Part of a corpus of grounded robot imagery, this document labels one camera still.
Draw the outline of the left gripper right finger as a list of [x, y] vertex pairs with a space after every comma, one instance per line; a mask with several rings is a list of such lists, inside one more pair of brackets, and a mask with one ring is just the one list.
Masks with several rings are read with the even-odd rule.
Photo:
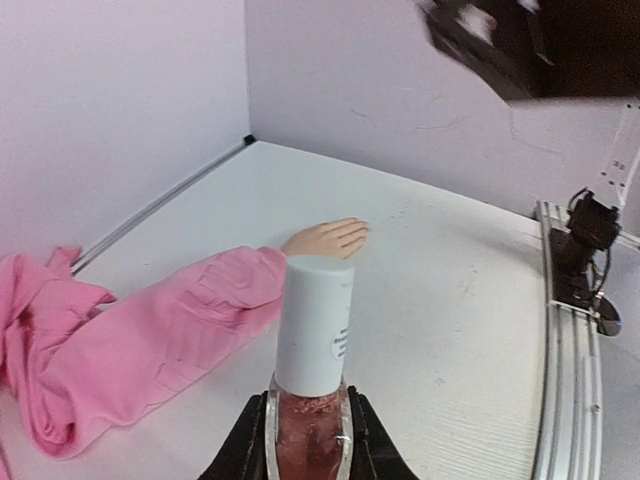
[[417, 480], [384, 428], [368, 398], [348, 387], [353, 424], [350, 480]]

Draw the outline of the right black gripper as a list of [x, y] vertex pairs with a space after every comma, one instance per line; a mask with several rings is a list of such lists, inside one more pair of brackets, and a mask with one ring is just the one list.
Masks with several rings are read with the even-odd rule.
[[639, 94], [636, 1], [425, 1], [432, 45], [503, 100]]

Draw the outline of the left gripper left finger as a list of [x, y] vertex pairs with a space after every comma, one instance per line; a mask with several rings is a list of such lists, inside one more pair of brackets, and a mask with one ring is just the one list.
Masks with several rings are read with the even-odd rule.
[[267, 393], [249, 398], [212, 463], [198, 480], [267, 480]]

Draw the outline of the nail polish bottle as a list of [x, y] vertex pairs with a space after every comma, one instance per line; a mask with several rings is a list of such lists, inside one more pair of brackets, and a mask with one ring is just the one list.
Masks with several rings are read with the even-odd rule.
[[271, 381], [264, 441], [269, 479], [347, 479], [354, 447], [347, 385], [325, 396], [301, 397]]

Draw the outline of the white nail polish cap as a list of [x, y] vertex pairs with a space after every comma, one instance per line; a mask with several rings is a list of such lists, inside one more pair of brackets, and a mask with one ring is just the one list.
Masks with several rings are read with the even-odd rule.
[[286, 262], [275, 382], [300, 397], [339, 388], [349, 337], [354, 267], [325, 256]]

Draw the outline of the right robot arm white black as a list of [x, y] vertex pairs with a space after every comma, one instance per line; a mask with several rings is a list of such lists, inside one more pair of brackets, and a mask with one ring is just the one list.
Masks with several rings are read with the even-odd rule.
[[552, 299], [595, 320], [606, 336], [621, 320], [604, 296], [620, 216], [639, 169], [639, 4], [636, 1], [423, 1], [433, 46], [503, 101], [614, 101], [623, 115], [599, 177], [546, 233]]

